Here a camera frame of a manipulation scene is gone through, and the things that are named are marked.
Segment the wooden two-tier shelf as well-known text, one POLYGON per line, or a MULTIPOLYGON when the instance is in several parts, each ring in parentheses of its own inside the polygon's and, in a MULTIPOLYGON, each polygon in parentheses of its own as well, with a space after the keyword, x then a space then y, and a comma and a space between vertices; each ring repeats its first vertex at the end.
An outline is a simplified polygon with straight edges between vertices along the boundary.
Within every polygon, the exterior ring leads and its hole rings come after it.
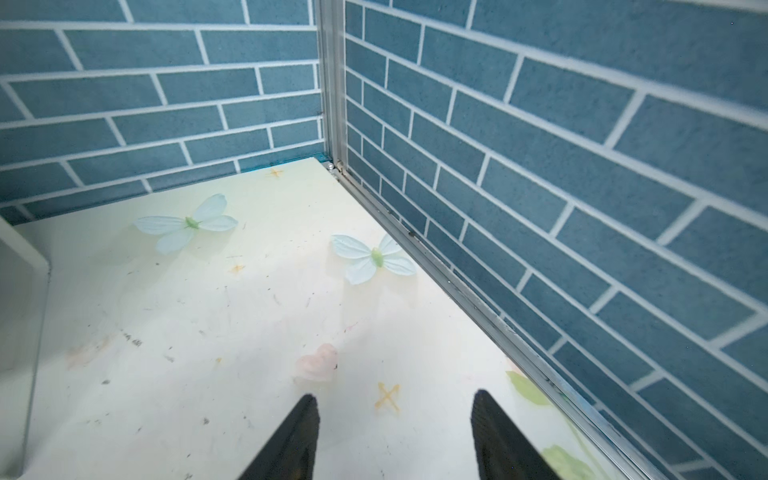
POLYGON ((24 472, 50 265, 1 221, 1 477, 24 472))

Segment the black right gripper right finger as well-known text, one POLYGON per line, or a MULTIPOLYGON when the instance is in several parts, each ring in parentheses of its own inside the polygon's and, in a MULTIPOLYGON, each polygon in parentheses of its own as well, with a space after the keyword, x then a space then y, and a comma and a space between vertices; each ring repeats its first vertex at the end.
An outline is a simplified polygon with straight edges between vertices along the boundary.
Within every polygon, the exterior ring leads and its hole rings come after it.
POLYGON ((486 390, 474 395, 471 427, 481 480, 559 479, 486 390))

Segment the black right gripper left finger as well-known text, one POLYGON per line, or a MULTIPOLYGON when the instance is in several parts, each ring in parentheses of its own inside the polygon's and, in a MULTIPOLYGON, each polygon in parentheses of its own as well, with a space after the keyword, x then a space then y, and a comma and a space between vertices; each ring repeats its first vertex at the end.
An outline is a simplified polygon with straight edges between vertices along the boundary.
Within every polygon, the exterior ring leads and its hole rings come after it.
POLYGON ((319 439, 320 415, 314 395, 303 395, 239 480, 310 480, 319 439))

